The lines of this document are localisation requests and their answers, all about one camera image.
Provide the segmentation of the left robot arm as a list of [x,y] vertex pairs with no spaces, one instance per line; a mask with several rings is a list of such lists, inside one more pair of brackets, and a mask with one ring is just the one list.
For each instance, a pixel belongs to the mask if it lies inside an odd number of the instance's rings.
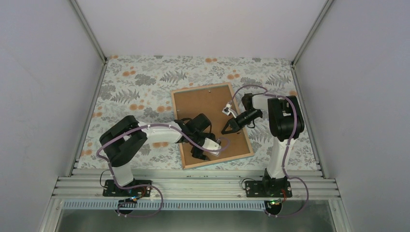
[[169,123],[145,123],[134,116],[126,116],[100,136],[99,141],[108,157],[115,180],[115,189],[123,196],[134,191],[131,160],[146,144],[187,143],[192,146],[194,158],[208,160],[204,152],[218,154],[221,149],[215,135],[205,132],[211,122],[204,115],[195,118],[176,119]]

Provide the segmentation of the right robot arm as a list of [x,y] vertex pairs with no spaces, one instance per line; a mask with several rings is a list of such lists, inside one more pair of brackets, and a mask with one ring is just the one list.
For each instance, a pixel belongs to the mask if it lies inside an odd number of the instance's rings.
[[270,133],[274,137],[272,154],[262,179],[245,179],[247,197],[291,197],[291,177],[286,171],[288,153],[305,129],[297,97],[247,93],[242,97],[242,103],[245,111],[229,119],[221,133],[237,133],[267,113]]

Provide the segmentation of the floral patterned table mat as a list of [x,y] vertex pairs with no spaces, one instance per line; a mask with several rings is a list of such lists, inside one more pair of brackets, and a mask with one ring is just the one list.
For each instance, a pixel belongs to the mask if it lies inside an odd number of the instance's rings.
[[[174,120],[171,90],[230,82],[263,86],[269,93],[295,95],[290,61],[282,58],[215,58],[192,56],[111,56],[91,117],[77,168],[108,169],[96,156],[100,136],[127,115],[143,122]],[[254,156],[196,170],[262,170],[269,162],[273,137],[266,115],[247,129]],[[287,170],[316,170],[307,129],[288,154]],[[144,145],[131,162],[134,169],[182,169],[176,144]]]

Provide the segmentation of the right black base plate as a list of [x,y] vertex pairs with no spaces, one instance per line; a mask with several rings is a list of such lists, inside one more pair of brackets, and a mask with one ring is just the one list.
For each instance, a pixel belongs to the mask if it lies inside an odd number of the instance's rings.
[[292,187],[289,181],[265,184],[263,181],[246,181],[245,191],[248,198],[291,198]]

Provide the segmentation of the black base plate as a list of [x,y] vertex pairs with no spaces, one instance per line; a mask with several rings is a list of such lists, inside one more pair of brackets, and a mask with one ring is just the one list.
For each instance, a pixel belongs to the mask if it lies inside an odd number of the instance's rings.
[[121,189],[115,183],[114,180],[106,180],[104,184],[104,190],[102,195],[104,197],[149,197],[152,187],[148,186],[152,183],[151,180],[134,180],[133,182],[126,185],[126,187],[132,187],[135,185],[143,185],[141,187],[132,189]]
[[246,181],[245,191],[248,198],[291,198],[292,187],[289,181],[265,184],[263,181]]

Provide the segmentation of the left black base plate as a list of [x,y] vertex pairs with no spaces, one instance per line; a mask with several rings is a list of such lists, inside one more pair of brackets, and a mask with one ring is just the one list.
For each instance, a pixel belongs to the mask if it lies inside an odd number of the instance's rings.
[[141,187],[132,189],[121,189],[115,183],[114,180],[106,180],[104,184],[104,190],[102,195],[104,197],[149,197],[152,187],[148,186],[152,183],[151,180],[134,180],[133,182],[126,185],[126,187],[132,187],[135,185],[143,185]]

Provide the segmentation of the aluminium rail base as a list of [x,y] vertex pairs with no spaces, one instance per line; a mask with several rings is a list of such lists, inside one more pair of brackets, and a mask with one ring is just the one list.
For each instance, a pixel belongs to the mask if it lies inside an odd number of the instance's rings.
[[[166,200],[244,200],[241,185],[244,178],[260,179],[262,170],[138,170],[132,171],[136,179],[151,180]],[[291,176],[304,180],[291,180],[292,199],[303,200],[309,192],[311,200],[340,199],[334,179],[325,179],[320,171],[290,171]],[[98,199],[102,198],[101,181],[109,179],[109,173],[100,169],[75,169],[69,177],[59,177],[52,192],[53,198]]]

